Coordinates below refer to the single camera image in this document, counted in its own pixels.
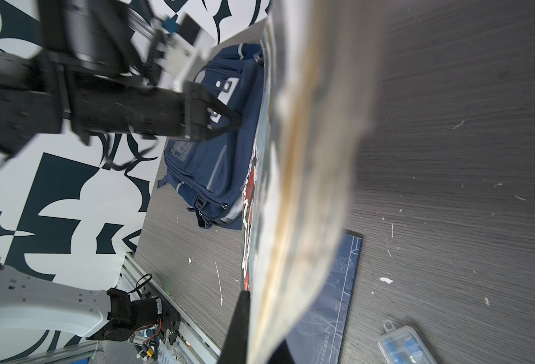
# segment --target gray wooden table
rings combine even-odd
[[[388,318],[439,363],[534,363],[535,0],[396,1],[387,36],[346,221],[365,240],[341,361],[383,362]],[[136,259],[222,344],[241,237],[185,207],[154,191]]]

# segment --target clear plastic box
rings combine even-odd
[[[437,364],[412,327],[395,329],[389,320],[383,326],[387,333],[379,338],[379,347],[388,364]]]

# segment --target black and white patterned wall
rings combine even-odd
[[[218,42],[265,18],[269,2],[151,0],[157,15],[187,13]],[[140,4],[131,6],[139,10]],[[36,54],[37,19],[35,0],[0,0],[0,51]],[[144,55],[146,40],[140,34],[132,40]],[[0,171],[2,262],[75,287],[115,286],[124,255],[139,242],[164,140],[126,171],[104,165],[105,153],[123,164],[153,144],[136,135],[95,136],[90,146],[71,132],[37,135]],[[0,363],[80,340],[67,332],[11,328],[0,328],[0,339],[11,343],[0,344]]]

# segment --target backpack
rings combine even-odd
[[[168,183],[191,206],[199,227],[241,229],[242,189],[247,176],[263,96],[263,53],[258,44],[222,49],[195,78],[242,115],[238,130],[206,142],[170,140],[164,150]],[[217,127],[228,120],[212,113]]]

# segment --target open book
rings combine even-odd
[[[243,203],[248,363],[265,363],[336,255],[358,138],[371,130],[382,0],[272,0]]]

